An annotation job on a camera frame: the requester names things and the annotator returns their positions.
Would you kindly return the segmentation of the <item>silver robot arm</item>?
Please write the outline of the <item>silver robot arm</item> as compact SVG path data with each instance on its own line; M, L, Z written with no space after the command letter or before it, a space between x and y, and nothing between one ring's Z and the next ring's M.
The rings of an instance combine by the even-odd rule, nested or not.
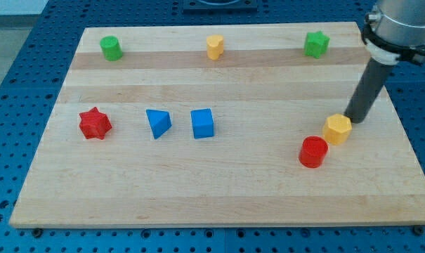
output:
M365 14L362 42L383 65L425 63L425 0L378 0Z

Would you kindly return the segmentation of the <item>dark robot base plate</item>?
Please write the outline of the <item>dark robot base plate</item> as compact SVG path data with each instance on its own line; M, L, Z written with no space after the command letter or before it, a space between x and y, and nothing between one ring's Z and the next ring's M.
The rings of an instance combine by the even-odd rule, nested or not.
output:
M200 11L256 11L258 0L182 0L184 13Z

